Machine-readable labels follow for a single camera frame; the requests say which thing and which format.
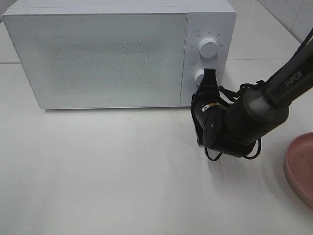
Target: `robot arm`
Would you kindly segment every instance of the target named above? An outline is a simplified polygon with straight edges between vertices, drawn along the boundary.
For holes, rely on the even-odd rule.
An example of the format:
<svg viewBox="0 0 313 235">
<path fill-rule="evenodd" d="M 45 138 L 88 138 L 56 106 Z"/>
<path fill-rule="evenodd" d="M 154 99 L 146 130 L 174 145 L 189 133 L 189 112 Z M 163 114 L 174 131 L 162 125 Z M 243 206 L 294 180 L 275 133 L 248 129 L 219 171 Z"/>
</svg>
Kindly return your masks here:
<svg viewBox="0 0 313 235">
<path fill-rule="evenodd" d="M 205 69 L 204 77 L 193 95 L 191 114 L 207 157 L 216 161 L 222 153 L 254 159 L 261 150 L 261 137 L 284 123 L 292 101 L 313 86 L 313 30 L 295 55 L 268 81 L 242 84 L 237 93 L 218 87 L 215 70 Z M 224 93 L 228 104 L 219 94 Z M 258 141 L 253 157 L 247 155 Z M 219 151 L 212 159 L 207 149 Z"/>
</svg>

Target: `microwave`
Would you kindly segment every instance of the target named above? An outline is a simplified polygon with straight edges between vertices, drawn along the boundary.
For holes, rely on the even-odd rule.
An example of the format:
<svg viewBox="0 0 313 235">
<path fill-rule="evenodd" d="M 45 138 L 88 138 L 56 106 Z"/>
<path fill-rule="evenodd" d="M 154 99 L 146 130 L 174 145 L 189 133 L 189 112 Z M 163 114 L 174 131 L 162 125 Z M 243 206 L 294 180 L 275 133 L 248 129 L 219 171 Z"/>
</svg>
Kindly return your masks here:
<svg viewBox="0 0 313 235">
<path fill-rule="evenodd" d="M 186 107 L 221 83 L 227 0 L 18 0 L 2 16 L 43 109 Z"/>
</svg>

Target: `white table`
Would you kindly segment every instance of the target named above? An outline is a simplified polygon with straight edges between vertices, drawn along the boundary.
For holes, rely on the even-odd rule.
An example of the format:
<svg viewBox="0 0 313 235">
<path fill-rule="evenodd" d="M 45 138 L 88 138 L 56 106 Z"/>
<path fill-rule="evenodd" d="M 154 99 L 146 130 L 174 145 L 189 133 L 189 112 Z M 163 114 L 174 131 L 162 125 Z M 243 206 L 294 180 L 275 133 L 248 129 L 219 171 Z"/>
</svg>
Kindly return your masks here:
<svg viewBox="0 0 313 235">
<path fill-rule="evenodd" d="M 269 78 L 299 43 L 256 0 L 238 12 L 223 85 Z M 253 160 L 209 162 L 188 109 L 41 110 L 0 24 L 1 235 L 311 235 L 284 153 L 313 92 Z"/>
</svg>

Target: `timer knob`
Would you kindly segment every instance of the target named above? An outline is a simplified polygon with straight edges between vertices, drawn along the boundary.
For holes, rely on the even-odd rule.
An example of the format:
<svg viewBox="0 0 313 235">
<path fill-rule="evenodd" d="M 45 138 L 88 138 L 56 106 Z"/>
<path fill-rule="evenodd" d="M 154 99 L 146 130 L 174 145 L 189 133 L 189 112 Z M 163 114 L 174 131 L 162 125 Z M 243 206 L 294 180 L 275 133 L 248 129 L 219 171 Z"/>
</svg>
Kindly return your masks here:
<svg viewBox="0 0 313 235">
<path fill-rule="evenodd" d="M 200 85 L 200 83 L 201 83 L 201 81 L 203 79 L 203 76 L 204 76 L 204 70 L 198 70 L 198 71 L 195 72 L 194 80 L 195 80 L 197 86 Z"/>
<path fill-rule="evenodd" d="M 218 42 L 212 37 L 203 38 L 199 43 L 199 51 L 204 58 L 211 58 L 216 55 L 218 47 Z"/>
</svg>

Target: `pink bowl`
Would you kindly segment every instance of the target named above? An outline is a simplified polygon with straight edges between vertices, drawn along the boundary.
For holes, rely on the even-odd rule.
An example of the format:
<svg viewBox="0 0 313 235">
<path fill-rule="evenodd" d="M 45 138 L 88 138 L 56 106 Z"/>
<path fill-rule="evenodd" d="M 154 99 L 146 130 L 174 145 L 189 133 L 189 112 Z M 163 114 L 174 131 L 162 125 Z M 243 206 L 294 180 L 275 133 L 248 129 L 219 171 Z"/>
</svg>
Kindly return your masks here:
<svg viewBox="0 0 313 235">
<path fill-rule="evenodd" d="M 296 137 L 288 145 L 285 175 L 299 197 L 313 208 L 313 132 Z"/>
</svg>

